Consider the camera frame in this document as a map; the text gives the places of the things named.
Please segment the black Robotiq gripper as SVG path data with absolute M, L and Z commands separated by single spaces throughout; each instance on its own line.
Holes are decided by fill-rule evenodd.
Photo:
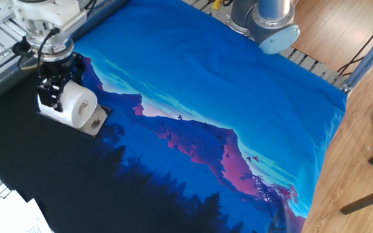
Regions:
M 68 57 L 58 61 L 45 61 L 40 65 L 38 77 L 44 78 L 66 78 L 68 80 L 73 76 L 75 68 L 74 82 L 78 85 L 83 84 L 83 77 L 86 71 L 84 58 L 79 53 L 70 54 Z M 63 79 L 44 79 L 37 86 L 37 93 L 40 102 L 52 107 L 55 111 L 62 112 L 63 107 L 60 102 L 64 89 Z

